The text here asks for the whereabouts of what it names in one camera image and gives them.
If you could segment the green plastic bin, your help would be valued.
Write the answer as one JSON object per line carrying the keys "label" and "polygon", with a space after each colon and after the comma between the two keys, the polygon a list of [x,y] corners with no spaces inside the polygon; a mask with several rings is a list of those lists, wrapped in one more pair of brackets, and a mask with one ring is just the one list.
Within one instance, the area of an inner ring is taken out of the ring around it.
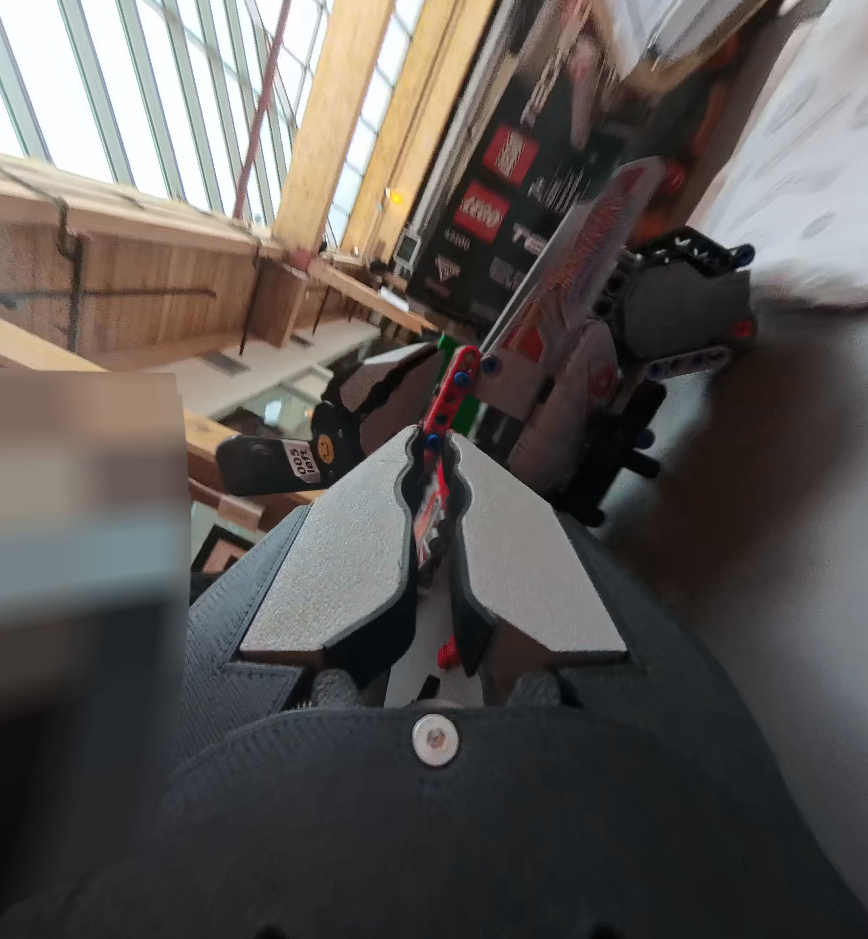
{"label": "green plastic bin", "polygon": [[[441,358],[440,369],[437,374],[437,394],[440,394],[445,380],[448,377],[448,372],[453,367],[453,359],[456,358],[457,350],[461,347],[466,347],[466,344],[461,340],[451,336],[448,333],[440,335],[437,345]],[[457,411],[453,415],[453,423],[451,428],[457,433],[468,436],[475,427],[475,422],[479,416],[481,405],[482,403],[477,399],[477,397],[475,397],[475,395],[467,393],[466,396],[463,397],[463,399],[457,404]]]}

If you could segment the grey red brick vehicle model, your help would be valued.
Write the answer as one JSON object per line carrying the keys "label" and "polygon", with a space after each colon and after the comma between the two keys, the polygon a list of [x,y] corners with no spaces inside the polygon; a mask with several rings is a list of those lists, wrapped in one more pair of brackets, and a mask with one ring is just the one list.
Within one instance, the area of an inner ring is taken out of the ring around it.
{"label": "grey red brick vehicle model", "polygon": [[630,244],[664,176],[637,159],[573,205],[480,346],[475,445],[589,527],[622,471],[659,476],[667,381],[723,370],[757,334],[752,245],[686,226]]}

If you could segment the short red holed brick beam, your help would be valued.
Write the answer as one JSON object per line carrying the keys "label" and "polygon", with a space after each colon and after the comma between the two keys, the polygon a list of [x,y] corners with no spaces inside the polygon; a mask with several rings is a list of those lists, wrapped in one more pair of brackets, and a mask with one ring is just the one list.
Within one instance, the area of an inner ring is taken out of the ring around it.
{"label": "short red holed brick beam", "polygon": [[453,352],[421,425],[428,452],[441,451],[461,406],[472,396],[481,358],[477,346],[458,346]]}

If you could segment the black cardboard set box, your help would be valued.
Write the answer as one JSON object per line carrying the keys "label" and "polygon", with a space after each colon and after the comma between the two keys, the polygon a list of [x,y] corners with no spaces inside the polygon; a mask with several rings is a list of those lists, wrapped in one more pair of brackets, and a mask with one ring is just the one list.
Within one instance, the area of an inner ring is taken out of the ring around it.
{"label": "black cardboard set box", "polygon": [[657,104],[732,29],[740,2],[519,2],[514,67],[409,281],[411,299],[492,323],[571,207],[659,153]]}

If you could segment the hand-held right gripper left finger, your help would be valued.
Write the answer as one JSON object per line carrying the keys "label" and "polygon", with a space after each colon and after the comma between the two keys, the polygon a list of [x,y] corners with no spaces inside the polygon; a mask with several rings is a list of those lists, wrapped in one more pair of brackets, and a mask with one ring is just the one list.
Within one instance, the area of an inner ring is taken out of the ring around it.
{"label": "hand-held right gripper left finger", "polygon": [[417,510],[418,429],[409,426],[313,503],[241,656],[301,667],[392,666],[415,635]]}

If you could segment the printed white paper bag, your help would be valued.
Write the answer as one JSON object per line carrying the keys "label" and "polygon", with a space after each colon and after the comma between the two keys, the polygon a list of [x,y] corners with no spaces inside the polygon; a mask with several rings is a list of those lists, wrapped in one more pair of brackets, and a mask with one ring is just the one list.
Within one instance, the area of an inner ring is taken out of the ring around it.
{"label": "printed white paper bag", "polygon": [[703,231],[750,243],[755,301],[868,308],[868,2],[831,2],[752,116]]}

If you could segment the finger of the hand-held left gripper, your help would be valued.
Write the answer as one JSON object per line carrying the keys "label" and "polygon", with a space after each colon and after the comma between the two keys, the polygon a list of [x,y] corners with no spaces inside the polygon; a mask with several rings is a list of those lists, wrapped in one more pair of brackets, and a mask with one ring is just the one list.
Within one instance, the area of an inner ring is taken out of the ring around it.
{"label": "finger of the hand-held left gripper", "polygon": [[381,406],[370,410],[360,424],[360,445],[370,456],[405,427],[416,425],[428,411],[440,369],[440,353],[412,371]]}
{"label": "finger of the hand-held left gripper", "polygon": [[350,413],[367,413],[381,406],[435,352],[435,344],[412,344],[366,358],[340,386],[339,404]]}

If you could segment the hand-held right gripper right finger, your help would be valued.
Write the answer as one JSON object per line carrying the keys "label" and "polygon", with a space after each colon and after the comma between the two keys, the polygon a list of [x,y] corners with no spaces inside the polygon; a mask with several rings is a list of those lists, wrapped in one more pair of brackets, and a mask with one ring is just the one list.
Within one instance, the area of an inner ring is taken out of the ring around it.
{"label": "hand-held right gripper right finger", "polygon": [[465,673],[618,661],[628,647],[550,505],[447,438],[453,636]]}

